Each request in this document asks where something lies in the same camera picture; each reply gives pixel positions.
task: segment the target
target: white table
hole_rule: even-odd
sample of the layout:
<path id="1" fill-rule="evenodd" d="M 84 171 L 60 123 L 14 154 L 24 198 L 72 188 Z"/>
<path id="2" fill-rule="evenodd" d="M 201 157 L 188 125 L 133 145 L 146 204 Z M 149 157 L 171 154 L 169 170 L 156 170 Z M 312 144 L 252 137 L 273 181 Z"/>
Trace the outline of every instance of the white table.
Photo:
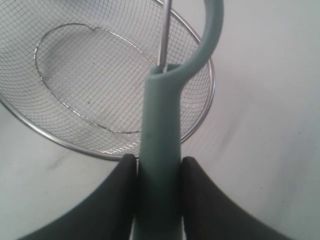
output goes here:
<path id="1" fill-rule="evenodd" d="M 174 0 L 201 33 L 201 0 Z M 216 93 L 182 145 L 246 211 L 299 240 L 320 236 L 320 1 L 228 0 Z M 0 106 L 0 239 L 81 202 L 115 166 L 44 139 Z"/>

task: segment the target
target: wire mesh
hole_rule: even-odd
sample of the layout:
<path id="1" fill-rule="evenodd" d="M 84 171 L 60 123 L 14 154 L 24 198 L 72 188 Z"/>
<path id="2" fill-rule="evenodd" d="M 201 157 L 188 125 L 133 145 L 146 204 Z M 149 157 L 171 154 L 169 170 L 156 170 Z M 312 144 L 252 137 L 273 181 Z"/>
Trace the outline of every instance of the wire mesh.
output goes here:
<path id="1" fill-rule="evenodd" d="M 138 154 L 144 79 L 161 39 L 157 0 L 1 0 L 0 98 L 60 143 Z M 199 42 L 171 15 L 167 62 L 183 64 Z M 183 89 L 181 137 L 213 96 L 210 62 Z"/>

